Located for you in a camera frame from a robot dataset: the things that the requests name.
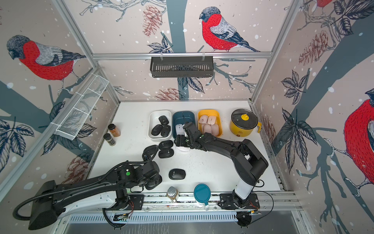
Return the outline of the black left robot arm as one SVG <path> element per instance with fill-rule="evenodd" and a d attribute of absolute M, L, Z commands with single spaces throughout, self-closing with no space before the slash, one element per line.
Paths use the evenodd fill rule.
<path fill-rule="evenodd" d="M 91 209 L 135 210 L 142 207 L 128 190 L 139 186 L 152 190 L 162 182 L 156 162 L 123 162 L 107 173 L 73 184 L 45 183 L 33 201 L 29 230 L 45 228 L 58 219 Z"/>

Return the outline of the pink mouse bottom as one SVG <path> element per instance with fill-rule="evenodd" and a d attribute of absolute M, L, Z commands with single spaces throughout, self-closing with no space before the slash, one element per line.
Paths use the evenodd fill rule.
<path fill-rule="evenodd" d="M 209 124 L 204 124 L 202 127 L 203 133 L 209 133 L 212 134 L 212 126 Z"/>

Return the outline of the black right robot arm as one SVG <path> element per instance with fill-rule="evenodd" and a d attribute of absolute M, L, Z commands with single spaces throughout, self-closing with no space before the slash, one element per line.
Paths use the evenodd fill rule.
<path fill-rule="evenodd" d="M 184 133 L 177 135 L 174 140 L 176 146 L 214 152 L 231 159 L 241 179 L 233 193 L 241 202 L 248 200 L 255 185 L 269 166 L 268 161 L 253 142 L 249 139 L 230 141 L 211 133 L 202 133 L 192 122 L 187 122 L 183 130 Z"/>

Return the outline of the white mouse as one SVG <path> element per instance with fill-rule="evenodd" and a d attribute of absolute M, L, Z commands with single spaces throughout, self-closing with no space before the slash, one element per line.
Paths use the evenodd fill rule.
<path fill-rule="evenodd" d="M 175 126 L 175 132 L 176 132 L 176 135 L 184 135 L 185 134 L 185 130 L 183 128 L 183 124 L 177 124 Z"/>
<path fill-rule="evenodd" d="M 180 152 L 189 152 L 191 149 L 189 147 L 176 147 Z"/>

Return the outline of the white mouse top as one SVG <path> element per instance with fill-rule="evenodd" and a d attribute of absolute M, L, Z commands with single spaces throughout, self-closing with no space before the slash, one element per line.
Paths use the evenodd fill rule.
<path fill-rule="evenodd" d="M 176 147 L 180 152 L 189 152 L 191 149 L 189 147 Z"/>

